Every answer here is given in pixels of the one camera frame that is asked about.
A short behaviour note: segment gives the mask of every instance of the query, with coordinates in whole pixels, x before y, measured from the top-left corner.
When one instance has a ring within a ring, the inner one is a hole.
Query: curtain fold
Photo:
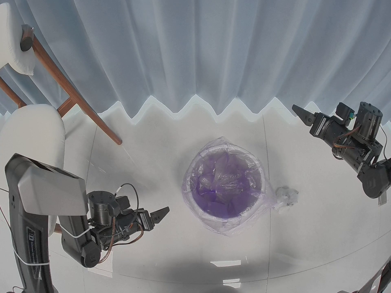
[[[97,111],[133,117],[153,95],[178,112],[194,95],[220,114],[277,97],[331,113],[368,101],[391,119],[391,0],[0,0],[9,2]],[[67,99],[43,66],[0,76],[26,103]],[[0,92],[0,113],[16,105]]]

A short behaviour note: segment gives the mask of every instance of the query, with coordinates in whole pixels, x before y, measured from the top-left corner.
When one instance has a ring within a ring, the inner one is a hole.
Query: gray-blue curtain
[[[217,114],[361,100],[391,118],[391,0],[0,0],[9,2],[97,112],[133,117],[153,95],[178,112],[197,94]],[[0,76],[27,103],[67,99],[37,62]],[[0,93],[0,113],[16,105]]]

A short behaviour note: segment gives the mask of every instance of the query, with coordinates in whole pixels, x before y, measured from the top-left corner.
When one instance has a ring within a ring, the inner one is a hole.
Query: chair seat
[[[0,130],[0,188],[8,190],[4,168],[15,153],[64,168],[65,128],[54,107],[27,105],[14,111],[5,122]],[[8,214],[8,205],[4,204],[2,202],[1,206]],[[49,236],[54,231],[56,219],[56,216],[49,216]]]

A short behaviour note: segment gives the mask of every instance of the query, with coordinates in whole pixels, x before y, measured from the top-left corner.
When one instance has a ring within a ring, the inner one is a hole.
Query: wooden chair leg
[[[63,104],[60,105],[60,107],[57,109],[57,112],[60,113],[61,117],[64,117],[68,111],[74,107],[75,101],[72,100],[72,98],[68,98]]]
[[[0,77],[0,89],[2,89],[6,95],[8,95],[12,101],[14,101],[18,108],[20,109],[27,104],[5,83],[5,81]]]
[[[95,113],[86,100],[80,95],[74,86],[68,81],[64,74],[53,62],[51,57],[47,54],[39,40],[34,36],[32,42],[32,48],[34,49],[35,56],[51,74],[51,76],[57,81],[57,83],[65,90],[70,96],[73,102],[78,104],[81,110],[84,111],[111,139],[117,144],[122,144],[122,140],[105,124],[105,122]]]

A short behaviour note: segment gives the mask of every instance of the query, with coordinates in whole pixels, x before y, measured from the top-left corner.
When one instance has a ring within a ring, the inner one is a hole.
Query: curtain
[[[178,112],[194,95],[220,114],[277,97],[325,113],[360,101],[391,118],[391,0],[0,0],[9,2],[97,111],[133,117],[153,95]],[[37,62],[0,76],[27,103],[67,99]],[[0,113],[16,105],[0,92]]]

